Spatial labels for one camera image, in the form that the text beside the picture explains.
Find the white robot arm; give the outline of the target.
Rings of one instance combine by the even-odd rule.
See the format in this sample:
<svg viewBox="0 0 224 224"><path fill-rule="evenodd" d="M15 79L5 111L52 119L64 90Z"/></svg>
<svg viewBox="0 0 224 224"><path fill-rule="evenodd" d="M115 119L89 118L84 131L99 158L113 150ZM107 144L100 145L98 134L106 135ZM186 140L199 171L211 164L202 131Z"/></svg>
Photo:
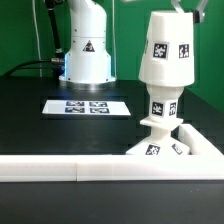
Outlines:
<svg viewBox="0 0 224 224"><path fill-rule="evenodd" d="M186 12L181 0L170 0L172 11L150 15L139 79L149 85L184 87L194 82L193 26L204 20L208 0ZM113 84L115 58L106 51L105 10L93 0L68 0L71 47L65 54L59 82L71 87L99 88Z"/></svg>

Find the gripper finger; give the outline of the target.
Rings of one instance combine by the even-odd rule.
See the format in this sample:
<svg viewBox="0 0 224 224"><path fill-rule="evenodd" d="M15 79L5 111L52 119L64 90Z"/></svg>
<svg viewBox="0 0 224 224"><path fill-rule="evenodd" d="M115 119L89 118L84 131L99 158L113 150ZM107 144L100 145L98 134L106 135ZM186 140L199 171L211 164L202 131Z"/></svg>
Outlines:
<svg viewBox="0 0 224 224"><path fill-rule="evenodd" d="M196 9L193 11L194 23L202 23L205 18L205 8L208 4L208 0L199 0Z"/></svg>
<svg viewBox="0 0 224 224"><path fill-rule="evenodd" d="M179 4L181 2L181 0L170 0L170 1L171 1L172 6L178 13L184 13L184 10L182 9L182 7Z"/></svg>

